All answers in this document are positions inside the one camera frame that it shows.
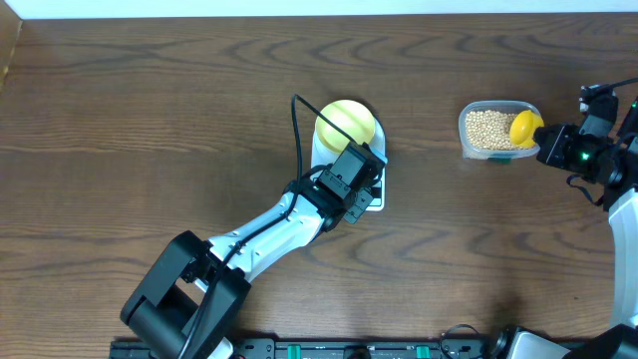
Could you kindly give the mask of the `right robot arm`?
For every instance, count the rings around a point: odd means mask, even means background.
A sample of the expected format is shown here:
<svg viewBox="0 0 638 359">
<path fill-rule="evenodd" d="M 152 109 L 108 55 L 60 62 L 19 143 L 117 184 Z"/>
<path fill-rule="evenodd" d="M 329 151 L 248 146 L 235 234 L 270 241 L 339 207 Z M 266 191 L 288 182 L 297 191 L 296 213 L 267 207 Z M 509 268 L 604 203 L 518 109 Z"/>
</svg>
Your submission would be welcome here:
<svg viewBox="0 0 638 359">
<path fill-rule="evenodd" d="M 614 240 L 614 301 L 610 328 L 568 349 L 520 327 L 505 329 L 491 345 L 489 358 L 635 358 L 637 356 L 637 104 L 625 117 L 616 141 L 609 123 L 592 114 L 582 126 L 547 126 L 531 111 L 514 119 L 511 142 L 539 146 L 537 160 L 571 172 L 576 179 L 601 183 L 604 194 L 592 204 L 608 212 Z"/>
</svg>

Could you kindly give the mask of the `pale yellow plastic bowl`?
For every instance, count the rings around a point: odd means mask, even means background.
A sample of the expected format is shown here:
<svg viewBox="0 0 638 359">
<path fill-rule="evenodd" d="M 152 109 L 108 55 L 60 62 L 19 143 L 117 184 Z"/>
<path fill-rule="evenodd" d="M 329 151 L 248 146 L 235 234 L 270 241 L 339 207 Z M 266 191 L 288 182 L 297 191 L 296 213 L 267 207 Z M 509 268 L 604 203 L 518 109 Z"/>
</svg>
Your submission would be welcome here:
<svg viewBox="0 0 638 359">
<path fill-rule="evenodd" d="M 373 140 L 376 132 L 375 118 L 363 104 L 353 100 L 339 100 L 323 108 L 321 114 L 357 144 L 369 144 Z M 334 154 L 340 154 L 350 142 L 321 117 L 316 119 L 315 134 L 319 143 Z"/>
</svg>

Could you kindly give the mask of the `yellow measuring scoop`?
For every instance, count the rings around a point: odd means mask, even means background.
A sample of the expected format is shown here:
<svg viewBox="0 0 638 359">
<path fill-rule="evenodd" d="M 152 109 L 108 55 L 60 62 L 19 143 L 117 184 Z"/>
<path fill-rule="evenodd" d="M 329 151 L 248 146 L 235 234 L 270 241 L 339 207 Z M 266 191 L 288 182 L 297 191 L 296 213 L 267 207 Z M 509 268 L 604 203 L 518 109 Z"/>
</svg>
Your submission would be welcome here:
<svg viewBox="0 0 638 359">
<path fill-rule="evenodd" d="M 544 121 L 540 115 L 532 110 L 525 110 L 519 113 L 510 125 L 510 142 L 514 146 L 531 149 L 536 145 L 533 139 L 535 131 L 543 126 Z"/>
</svg>

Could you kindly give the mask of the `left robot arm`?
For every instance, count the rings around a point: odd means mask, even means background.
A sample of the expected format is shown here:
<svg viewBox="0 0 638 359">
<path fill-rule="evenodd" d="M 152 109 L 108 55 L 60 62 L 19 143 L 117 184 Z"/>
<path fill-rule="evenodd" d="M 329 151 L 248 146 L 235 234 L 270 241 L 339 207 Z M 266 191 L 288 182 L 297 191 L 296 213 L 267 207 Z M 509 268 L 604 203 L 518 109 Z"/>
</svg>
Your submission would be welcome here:
<svg viewBox="0 0 638 359">
<path fill-rule="evenodd" d="M 158 358 L 228 358 L 227 331 L 252 281 L 282 256 L 379 210 L 384 174 L 317 166 L 249 223 L 208 240 L 175 237 L 125 303 L 120 318 Z"/>
</svg>

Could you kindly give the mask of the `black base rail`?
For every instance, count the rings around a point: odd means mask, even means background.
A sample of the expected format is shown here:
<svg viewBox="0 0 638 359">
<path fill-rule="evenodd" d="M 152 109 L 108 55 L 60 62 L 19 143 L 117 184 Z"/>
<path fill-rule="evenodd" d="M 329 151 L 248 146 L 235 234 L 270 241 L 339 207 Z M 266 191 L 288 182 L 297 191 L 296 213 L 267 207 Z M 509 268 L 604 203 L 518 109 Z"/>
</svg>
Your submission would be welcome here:
<svg viewBox="0 0 638 359">
<path fill-rule="evenodd" d="M 443 350 L 452 358 L 475 358 L 487 354 L 484 339 L 452 338 L 438 340 L 347 342 L 347 341 L 277 341 L 267 338 L 247 339 L 234 345 L 230 359 L 347 359 L 353 354 L 372 359 L 444 359 Z"/>
</svg>

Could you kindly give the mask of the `clear plastic container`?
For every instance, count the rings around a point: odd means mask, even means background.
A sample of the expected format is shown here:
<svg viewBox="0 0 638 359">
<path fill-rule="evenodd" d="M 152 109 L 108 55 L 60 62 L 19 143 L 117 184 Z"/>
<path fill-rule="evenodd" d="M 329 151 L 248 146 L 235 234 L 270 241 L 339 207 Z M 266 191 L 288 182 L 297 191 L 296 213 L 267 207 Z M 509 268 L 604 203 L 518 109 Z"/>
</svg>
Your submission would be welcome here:
<svg viewBox="0 0 638 359">
<path fill-rule="evenodd" d="M 521 101 L 478 101 L 459 116 L 463 157 L 509 161 L 536 155 L 534 131 L 544 122 L 538 109 Z"/>
</svg>

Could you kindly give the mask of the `soybeans pile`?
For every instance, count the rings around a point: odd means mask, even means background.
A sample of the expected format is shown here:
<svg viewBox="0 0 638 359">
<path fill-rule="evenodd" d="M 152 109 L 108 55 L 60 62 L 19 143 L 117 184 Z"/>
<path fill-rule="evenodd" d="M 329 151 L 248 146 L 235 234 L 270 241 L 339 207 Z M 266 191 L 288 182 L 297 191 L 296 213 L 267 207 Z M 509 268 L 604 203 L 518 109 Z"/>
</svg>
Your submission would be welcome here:
<svg viewBox="0 0 638 359">
<path fill-rule="evenodd" d="M 518 151 L 509 139 L 509 129 L 518 114 L 494 110 L 470 111 L 466 114 L 466 133 L 470 144 L 479 150 Z"/>
</svg>

